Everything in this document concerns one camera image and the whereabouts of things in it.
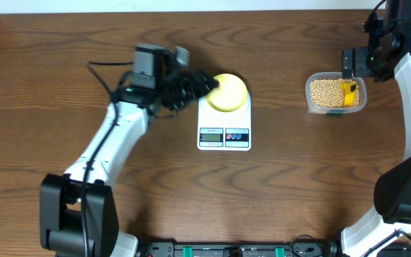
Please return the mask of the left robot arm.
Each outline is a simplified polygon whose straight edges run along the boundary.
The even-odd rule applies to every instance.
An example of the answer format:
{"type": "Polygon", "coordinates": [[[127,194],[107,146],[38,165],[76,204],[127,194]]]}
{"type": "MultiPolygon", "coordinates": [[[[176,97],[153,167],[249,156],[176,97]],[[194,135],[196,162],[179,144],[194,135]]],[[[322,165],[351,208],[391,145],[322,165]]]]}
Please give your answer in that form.
{"type": "Polygon", "coordinates": [[[202,70],[188,69],[182,47],[139,44],[131,69],[112,89],[87,63],[109,96],[106,116],[86,150],[64,174],[40,186],[40,244],[56,256],[139,256],[138,239],[119,228],[113,186],[126,159],[161,109],[176,116],[218,88],[202,70]]]}

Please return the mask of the yellow measuring scoop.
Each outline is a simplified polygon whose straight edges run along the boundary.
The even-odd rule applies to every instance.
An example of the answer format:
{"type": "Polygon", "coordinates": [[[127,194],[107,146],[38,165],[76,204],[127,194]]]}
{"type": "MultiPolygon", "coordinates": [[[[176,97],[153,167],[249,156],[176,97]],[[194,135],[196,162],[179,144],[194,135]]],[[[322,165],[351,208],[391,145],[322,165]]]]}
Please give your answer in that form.
{"type": "Polygon", "coordinates": [[[343,107],[350,107],[355,103],[356,91],[359,86],[356,82],[342,82],[340,85],[343,90],[343,107]]]}

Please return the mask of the white digital kitchen scale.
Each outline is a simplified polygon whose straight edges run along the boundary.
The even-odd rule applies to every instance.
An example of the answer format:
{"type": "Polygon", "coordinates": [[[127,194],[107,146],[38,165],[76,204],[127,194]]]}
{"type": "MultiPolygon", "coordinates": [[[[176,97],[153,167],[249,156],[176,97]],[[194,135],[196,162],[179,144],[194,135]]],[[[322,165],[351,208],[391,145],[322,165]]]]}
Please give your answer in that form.
{"type": "Polygon", "coordinates": [[[251,97],[231,112],[217,111],[199,101],[197,147],[203,151],[249,151],[252,146],[251,97]]]}

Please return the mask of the yellow bowl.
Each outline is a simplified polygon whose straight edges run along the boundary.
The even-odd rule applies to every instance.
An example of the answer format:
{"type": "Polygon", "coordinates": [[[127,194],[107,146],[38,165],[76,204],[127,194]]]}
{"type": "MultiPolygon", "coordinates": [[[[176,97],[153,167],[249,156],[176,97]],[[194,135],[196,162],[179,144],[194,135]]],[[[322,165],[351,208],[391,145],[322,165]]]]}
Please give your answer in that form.
{"type": "Polygon", "coordinates": [[[232,112],[247,101],[248,89],[241,78],[233,74],[219,74],[213,78],[218,87],[205,97],[210,107],[220,112],[232,112]]]}

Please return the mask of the soybeans pile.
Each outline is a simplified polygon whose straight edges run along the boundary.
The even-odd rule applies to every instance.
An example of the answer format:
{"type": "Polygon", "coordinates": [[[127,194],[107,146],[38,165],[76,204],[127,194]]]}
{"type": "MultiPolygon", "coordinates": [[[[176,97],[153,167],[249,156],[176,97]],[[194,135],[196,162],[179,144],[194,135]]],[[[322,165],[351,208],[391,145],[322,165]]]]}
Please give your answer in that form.
{"type": "Polygon", "coordinates": [[[342,82],[355,82],[351,79],[317,79],[310,82],[308,91],[313,103],[319,107],[351,108],[357,107],[360,101],[360,87],[356,91],[355,103],[350,107],[343,107],[342,82]]]}

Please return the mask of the black mounting rail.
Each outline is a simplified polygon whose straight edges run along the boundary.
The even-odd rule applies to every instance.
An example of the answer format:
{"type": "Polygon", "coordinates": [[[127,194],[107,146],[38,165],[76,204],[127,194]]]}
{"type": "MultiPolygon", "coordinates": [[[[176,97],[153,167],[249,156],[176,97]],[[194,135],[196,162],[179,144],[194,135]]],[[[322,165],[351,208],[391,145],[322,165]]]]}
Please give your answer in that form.
{"type": "Polygon", "coordinates": [[[336,256],[331,243],[295,241],[282,244],[202,244],[143,242],[135,257],[327,257],[336,256]]]}

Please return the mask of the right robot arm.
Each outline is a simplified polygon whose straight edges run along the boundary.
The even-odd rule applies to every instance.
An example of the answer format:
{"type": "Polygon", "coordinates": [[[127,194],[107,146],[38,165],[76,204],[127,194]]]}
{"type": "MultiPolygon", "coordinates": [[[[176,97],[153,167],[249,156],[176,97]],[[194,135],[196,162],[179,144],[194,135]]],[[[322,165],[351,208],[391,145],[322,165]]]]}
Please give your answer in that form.
{"type": "Polygon", "coordinates": [[[376,256],[399,237],[411,237],[411,0],[383,5],[383,18],[371,11],[363,24],[368,45],[343,50],[342,77],[396,80],[405,121],[404,157],[377,180],[372,208],[341,230],[337,256],[376,256]]]}

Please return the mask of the clear plastic container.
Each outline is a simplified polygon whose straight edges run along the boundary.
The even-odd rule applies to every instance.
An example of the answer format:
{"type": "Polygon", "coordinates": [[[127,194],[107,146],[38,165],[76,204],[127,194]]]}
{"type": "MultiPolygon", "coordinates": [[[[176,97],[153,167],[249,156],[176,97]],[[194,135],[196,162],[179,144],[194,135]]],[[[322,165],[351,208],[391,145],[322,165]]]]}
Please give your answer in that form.
{"type": "Polygon", "coordinates": [[[361,78],[343,79],[340,72],[313,74],[305,84],[310,114],[348,114],[361,111],[367,103],[367,89],[361,78]]]}

